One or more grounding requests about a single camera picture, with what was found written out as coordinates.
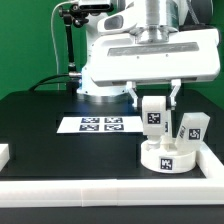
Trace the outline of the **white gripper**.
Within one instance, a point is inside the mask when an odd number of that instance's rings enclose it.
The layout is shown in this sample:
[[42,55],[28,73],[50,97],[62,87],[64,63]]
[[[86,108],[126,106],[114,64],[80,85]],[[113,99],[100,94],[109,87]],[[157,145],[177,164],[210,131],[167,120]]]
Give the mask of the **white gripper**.
[[137,84],[171,81],[167,109],[174,110],[176,96],[184,82],[214,80],[220,71],[217,29],[172,33],[166,43],[138,44],[129,34],[102,36],[90,56],[90,77],[99,86],[122,85],[132,98],[132,107],[142,106]]

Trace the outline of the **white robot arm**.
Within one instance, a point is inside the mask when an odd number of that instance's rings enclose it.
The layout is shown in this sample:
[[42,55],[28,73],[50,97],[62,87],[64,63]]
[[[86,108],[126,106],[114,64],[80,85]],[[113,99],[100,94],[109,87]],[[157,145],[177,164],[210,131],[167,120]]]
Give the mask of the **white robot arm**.
[[119,97],[137,85],[207,82],[220,71],[211,0],[80,0],[87,61],[78,93]]

